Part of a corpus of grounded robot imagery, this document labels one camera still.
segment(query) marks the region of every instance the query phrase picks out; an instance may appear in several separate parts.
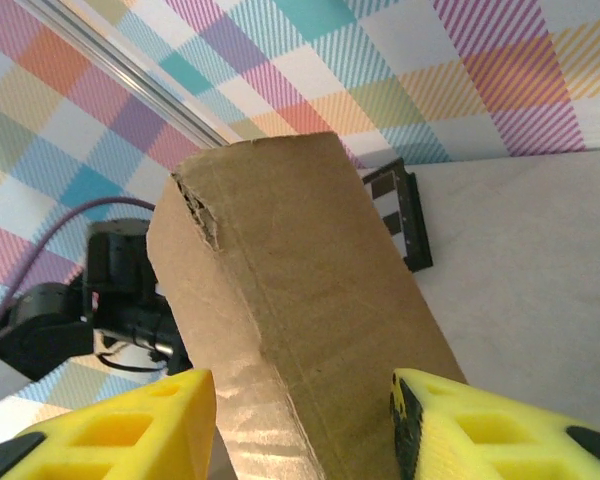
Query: cardboard box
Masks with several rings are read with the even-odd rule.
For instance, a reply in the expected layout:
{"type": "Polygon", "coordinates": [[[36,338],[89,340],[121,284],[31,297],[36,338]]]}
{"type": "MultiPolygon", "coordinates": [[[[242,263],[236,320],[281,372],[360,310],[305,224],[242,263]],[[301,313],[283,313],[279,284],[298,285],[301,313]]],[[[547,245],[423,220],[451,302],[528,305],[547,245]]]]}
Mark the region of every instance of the cardboard box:
{"type": "Polygon", "coordinates": [[[397,480],[392,370],[464,380],[334,134],[189,158],[148,249],[238,478],[397,480]]]}

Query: cardboard seam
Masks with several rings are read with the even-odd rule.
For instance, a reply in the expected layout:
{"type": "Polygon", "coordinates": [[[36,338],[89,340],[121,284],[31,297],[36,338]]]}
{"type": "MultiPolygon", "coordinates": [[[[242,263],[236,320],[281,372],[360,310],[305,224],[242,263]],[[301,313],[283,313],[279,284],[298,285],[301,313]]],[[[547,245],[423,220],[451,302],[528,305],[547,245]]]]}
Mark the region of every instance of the cardboard seam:
{"type": "MultiPolygon", "coordinates": [[[[216,174],[216,170],[215,168],[211,168],[211,172],[213,174],[213,177],[215,179],[215,184],[216,187],[218,188],[218,190],[220,190],[220,193],[224,196],[224,191],[222,189],[220,180],[218,178],[218,175],[216,174]]],[[[233,233],[235,234],[235,238],[238,240],[238,243],[240,245],[240,253],[242,254],[242,257],[244,259],[244,263],[246,264],[247,268],[249,269],[249,272],[251,273],[251,276],[253,278],[254,283],[257,286],[257,289],[259,292],[262,293],[262,296],[266,302],[267,305],[267,310],[269,311],[269,314],[272,315],[274,318],[278,318],[278,315],[276,315],[274,313],[274,309],[273,309],[273,305],[271,303],[271,301],[269,300],[269,298],[266,295],[266,289],[261,288],[262,282],[260,281],[260,279],[258,278],[258,275],[256,273],[256,269],[253,267],[253,262],[251,262],[248,254],[247,254],[247,248],[245,248],[245,241],[242,237],[242,234],[240,231],[238,231],[234,226],[232,222],[227,222],[227,226],[233,231],[233,233]]],[[[234,275],[231,275],[231,283],[232,285],[239,285],[239,282],[234,282],[235,278],[234,275]]],[[[242,290],[238,287],[237,290],[240,292],[240,296],[242,297],[250,315],[249,315],[249,321],[251,322],[252,326],[256,329],[256,331],[258,331],[258,335],[260,335],[260,329],[258,328],[258,325],[256,323],[256,321],[253,318],[253,315],[251,315],[251,307],[249,305],[249,302],[247,301],[247,299],[245,298],[242,290]]],[[[291,352],[291,349],[288,348],[288,342],[286,340],[286,338],[281,335],[280,338],[284,339],[284,342],[287,344],[287,351],[291,352]]],[[[289,391],[288,388],[285,386],[284,382],[282,381],[282,377],[280,376],[280,373],[278,372],[278,368],[273,365],[271,362],[269,362],[266,358],[265,358],[266,363],[272,367],[273,371],[275,372],[276,375],[276,381],[279,385],[281,385],[283,387],[283,391],[285,392],[285,403],[288,406],[288,410],[291,412],[291,415],[293,417],[293,421],[294,424],[296,425],[296,427],[299,430],[300,435],[302,436],[302,438],[304,439],[304,443],[307,446],[307,450],[309,452],[310,455],[310,460],[311,462],[314,464],[314,466],[317,468],[318,473],[319,473],[319,478],[320,480],[324,480],[326,479],[326,473],[324,471],[324,469],[322,468],[322,465],[320,464],[320,462],[318,461],[318,456],[316,455],[316,452],[313,448],[313,445],[311,445],[311,442],[309,441],[309,436],[307,435],[307,432],[304,429],[304,425],[302,425],[302,422],[300,421],[300,418],[298,417],[298,413],[296,412],[296,409],[293,405],[293,401],[291,400],[291,396],[289,395],[289,391]]],[[[302,372],[302,370],[298,367],[298,362],[297,360],[294,358],[294,363],[296,365],[296,368],[298,369],[298,371],[300,372],[300,375],[302,376],[303,380],[304,380],[304,373],[302,372]]],[[[312,396],[312,400],[313,400],[313,404],[314,406],[316,405],[316,401],[315,399],[313,399],[313,392],[311,392],[311,396],[312,396]]],[[[324,419],[322,418],[322,415],[320,415],[320,413],[318,412],[318,417],[320,418],[320,422],[322,423],[323,426],[323,430],[325,431],[325,433],[327,434],[327,436],[329,435],[329,430],[326,428],[324,419]]],[[[340,458],[340,456],[338,455],[338,460],[340,461],[340,465],[342,466],[342,459],[340,458]]]]}
{"type": "Polygon", "coordinates": [[[205,241],[213,249],[218,250],[218,223],[206,203],[191,188],[185,185],[182,176],[174,172],[171,177],[189,207],[193,220],[202,230],[205,241]]]}

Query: yellow foam pad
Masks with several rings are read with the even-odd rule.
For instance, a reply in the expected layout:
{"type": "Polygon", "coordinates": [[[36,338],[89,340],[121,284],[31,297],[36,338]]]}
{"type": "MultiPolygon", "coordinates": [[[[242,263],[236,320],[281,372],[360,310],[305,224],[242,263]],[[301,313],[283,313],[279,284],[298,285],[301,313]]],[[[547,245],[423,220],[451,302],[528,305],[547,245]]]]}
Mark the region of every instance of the yellow foam pad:
{"type": "Polygon", "coordinates": [[[215,431],[211,372],[189,370],[20,435],[47,438],[4,480],[206,480],[215,431]]]}
{"type": "Polygon", "coordinates": [[[391,395],[403,480],[600,480],[581,421],[410,369],[391,395]]]}

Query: plaid wallpaper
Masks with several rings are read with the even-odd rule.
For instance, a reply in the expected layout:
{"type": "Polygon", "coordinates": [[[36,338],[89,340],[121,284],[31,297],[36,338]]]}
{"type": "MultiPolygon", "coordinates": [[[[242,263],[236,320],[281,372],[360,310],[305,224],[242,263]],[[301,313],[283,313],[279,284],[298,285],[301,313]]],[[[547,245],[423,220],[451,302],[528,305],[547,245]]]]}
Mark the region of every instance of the plaid wallpaper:
{"type": "MultiPolygon", "coordinates": [[[[228,140],[334,130],[373,166],[600,147],[600,0],[64,0],[228,140]]],[[[0,0],[0,295],[59,215],[155,201],[197,150],[51,30],[0,0]]],[[[25,281],[64,280],[80,216],[25,281]]],[[[121,363],[137,363],[125,352],[121,363]]],[[[75,359],[0,404],[0,441],[155,376],[75,359]]]]}
{"type": "MultiPolygon", "coordinates": [[[[103,195],[155,201],[168,169],[198,148],[12,0],[0,0],[0,297],[31,242],[71,207],[103,195]]],[[[53,239],[25,287],[63,281],[92,220],[146,215],[103,207],[53,239]]],[[[145,356],[125,351],[120,363],[145,356]]],[[[35,421],[146,383],[93,357],[61,366],[0,404],[0,441],[35,421]]]]}
{"type": "Polygon", "coordinates": [[[600,0],[63,0],[238,138],[377,166],[600,148],[600,0]]]}

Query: black cable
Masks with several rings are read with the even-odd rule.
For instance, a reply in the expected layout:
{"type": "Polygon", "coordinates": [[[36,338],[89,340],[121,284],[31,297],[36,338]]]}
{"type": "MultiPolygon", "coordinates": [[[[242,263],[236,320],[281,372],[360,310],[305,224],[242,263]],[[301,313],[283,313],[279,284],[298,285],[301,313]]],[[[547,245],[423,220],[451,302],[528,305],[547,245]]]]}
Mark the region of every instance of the black cable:
{"type": "Polygon", "coordinates": [[[129,346],[129,344],[126,343],[111,352],[96,353],[96,358],[103,365],[106,365],[107,367],[113,368],[115,370],[122,370],[123,372],[153,373],[153,372],[160,372],[161,370],[164,370],[164,367],[160,367],[160,368],[134,367],[131,365],[120,365],[119,363],[115,363],[115,362],[112,362],[111,360],[107,360],[107,357],[112,357],[114,355],[117,355],[118,353],[120,353],[122,350],[124,350],[128,346],[129,346]]]}

